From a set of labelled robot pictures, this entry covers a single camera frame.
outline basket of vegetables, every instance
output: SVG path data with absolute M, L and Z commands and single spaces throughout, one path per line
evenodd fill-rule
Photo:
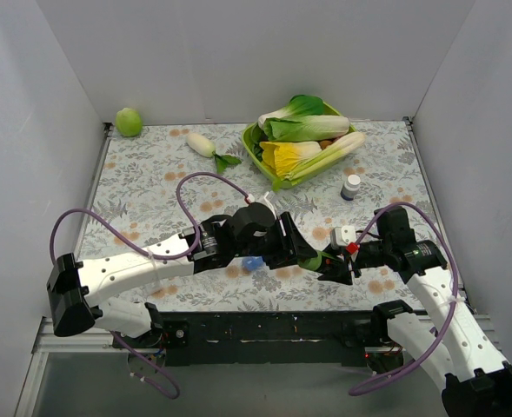
M 248 126 L 242 142 L 278 190 L 321 174 L 362 146 L 365 137 L 321 98 L 294 96 L 284 108 Z

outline green fruit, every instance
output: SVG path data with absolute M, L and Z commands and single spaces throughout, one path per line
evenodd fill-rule
M 142 118 L 134 109 L 125 107 L 116 113 L 115 126 L 123 136 L 137 136 L 142 132 Z

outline table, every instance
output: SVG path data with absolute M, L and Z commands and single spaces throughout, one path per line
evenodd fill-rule
M 416 153 L 404 122 L 354 122 L 367 141 L 327 172 L 294 189 L 281 190 L 276 206 L 288 210 L 309 244 L 324 248 L 334 226 L 363 228 L 375 209 L 390 202 L 413 202 L 436 220 Z M 217 153 L 238 156 L 243 163 L 225 176 L 254 196 L 270 191 L 270 182 L 249 159 L 240 138 L 246 124 L 148 126 L 137 138 L 110 134 L 110 145 L 97 184 L 93 209 L 140 246 L 159 242 L 190 224 L 178 207 L 178 181 L 197 171 L 215 172 L 212 159 L 186 144 L 186 135 L 200 133 L 216 144 Z M 362 178 L 353 202 L 339 193 L 346 175 Z M 183 198 L 194 217 L 232 215 L 244 205 L 242 196 L 218 180 L 196 177 L 184 185 Z M 414 212 L 410 224 L 417 237 L 435 241 L 433 232 Z M 83 259 L 117 255 L 128 247 L 89 221 L 83 234 Z M 129 301 L 149 301 L 161 311 L 315 311 L 370 310 L 377 303 L 420 302 L 399 276 L 387 268 L 365 270 L 353 286 L 319 282 L 317 274 L 299 267 L 253 273 L 234 260 L 227 268 L 159 281 L 119 295 Z

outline green basket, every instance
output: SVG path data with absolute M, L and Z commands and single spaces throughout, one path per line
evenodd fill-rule
M 324 115 L 342 116 L 341 113 L 339 113 L 336 109 L 329 106 L 327 103 L 323 103 L 323 104 L 325 106 L 325 109 L 323 111 Z M 292 189 L 296 185 L 306 182 L 309 179 L 313 178 L 314 176 L 321 174 L 323 171 L 331 168 L 333 165 L 335 165 L 336 163 L 338 163 L 342 160 L 342 159 L 338 159 L 336 161 L 332 161 L 332 162 L 328 163 L 327 165 L 324 165 L 323 167 L 319 168 L 316 172 L 312 172 L 311 174 L 303 176 L 301 178 L 298 178 L 294 181 L 282 180 L 278 176 L 273 174 L 271 171 L 269 171 L 267 168 L 265 168 L 262 165 L 261 161 L 259 161 L 256 158 L 256 156 L 254 155 L 254 153 L 251 151 L 251 149 L 249 147 L 248 140 L 252 133 L 252 129 L 255 126 L 257 126 L 257 122 L 251 124 L 244 130 L 244 132 L 242 133 L 242 143 L 244 145 L 244 148 L 246 148 L 246 150 L 248 151 L 249 157 L 252 158 L 252 161 L 254 161 L 254 164 L 259 168 L 260 171 L 262 171 L 262 174 L 264 174 L 271 182 L 273 182 L 273 190 L 274 191 L 277 191 L 278 189 Z M 353 125 L 350 125 L 349 133 L 352 133 L 352 132 L 356 132 L 356 129 Z

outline blue object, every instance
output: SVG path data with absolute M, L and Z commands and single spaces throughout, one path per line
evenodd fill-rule
M 253 272 L 258 268 L 261 268 L 265 265 L 263 262 L 263 258 L 261 256 L 248 256 L 242 259 L 242 266 L 249 270 L 249 272 Z

